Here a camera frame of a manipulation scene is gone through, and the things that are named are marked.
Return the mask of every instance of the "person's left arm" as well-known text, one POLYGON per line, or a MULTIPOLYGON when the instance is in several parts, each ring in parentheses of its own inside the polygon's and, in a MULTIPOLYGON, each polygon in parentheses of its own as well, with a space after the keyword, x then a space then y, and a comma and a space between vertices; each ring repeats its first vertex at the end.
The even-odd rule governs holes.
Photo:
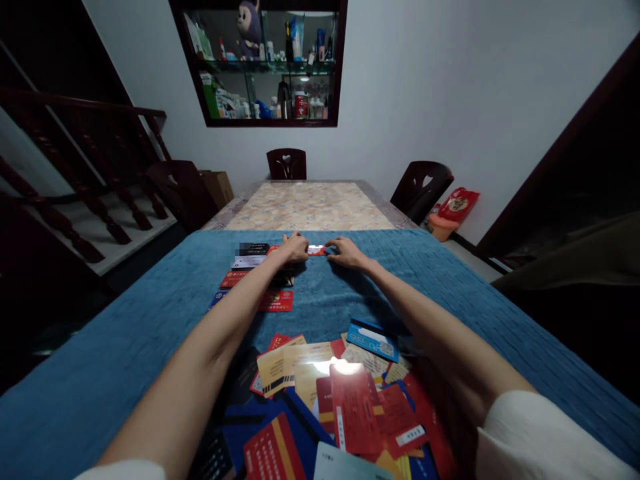
POLYGON ((186 478, 229 364, 273 276, 306 261, 298 232, 250 271, 200 320, 98 460, 150 460, 168 479, 186 478))

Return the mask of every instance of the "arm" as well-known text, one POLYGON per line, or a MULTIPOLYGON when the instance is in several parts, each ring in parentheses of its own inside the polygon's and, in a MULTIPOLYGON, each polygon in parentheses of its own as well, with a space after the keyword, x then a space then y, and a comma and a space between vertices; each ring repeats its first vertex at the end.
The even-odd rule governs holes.
POLYGON ((168 479, 186 478, 224 381, 273 276, 306 261, 309 242, 294 233, 196 325, 102 454, 98 465, 150 460, 168 479))
POLYGON ((456 390, 475 425, 482 425, 493 402, 510 390, 534 388, 487 342, 436 302, 366 257, 355 244, 338 237, 326 246, 339 255, 329 260, 361 271, 382 290, 398 315, 429 352, 429 358, 456 390))

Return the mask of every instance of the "red bag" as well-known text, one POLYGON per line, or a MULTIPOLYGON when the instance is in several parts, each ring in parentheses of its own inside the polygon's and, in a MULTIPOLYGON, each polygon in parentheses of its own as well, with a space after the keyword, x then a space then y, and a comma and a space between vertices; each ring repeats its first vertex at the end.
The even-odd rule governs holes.
POLYGON ((456 188, 446 202, 438 210, 438 216, 447 220, 462 223, 471 208, 478 201, 480 194, 462 187, 456 188))

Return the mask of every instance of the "person's left hand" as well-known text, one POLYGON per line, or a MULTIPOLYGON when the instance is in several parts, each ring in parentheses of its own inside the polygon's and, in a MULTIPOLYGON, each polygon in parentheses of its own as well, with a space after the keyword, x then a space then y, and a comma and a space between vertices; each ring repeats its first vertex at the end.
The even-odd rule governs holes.
POLYGON ((295 231, 290 237, 286 234, 282 236, 282 245, 276 251, 283 256, 286 263, 299 263, 309 259, 307 248, 309 241, 300 232, 295 231))

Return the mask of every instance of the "hand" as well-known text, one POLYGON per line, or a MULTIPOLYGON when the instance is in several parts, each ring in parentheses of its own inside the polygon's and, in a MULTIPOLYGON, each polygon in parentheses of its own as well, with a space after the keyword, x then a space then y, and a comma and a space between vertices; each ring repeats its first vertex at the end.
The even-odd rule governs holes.
POLYGON ((299 263, 309 259, 307 248, 309 241, 296 231, 290 237, 283 235, 282 245, 276 251, 283 256, 285 263, 299 263))
POLYGON ((368 256, 355 246, 355 243, 352 242, 351 239, 346 237, 340 236, 336 238, 336 240, 328 241, 325 247, 338 248, 340 252, 339 255, 328 255, 327 258, 349 269, 362 270, 367 263, 372 262, 368 256))

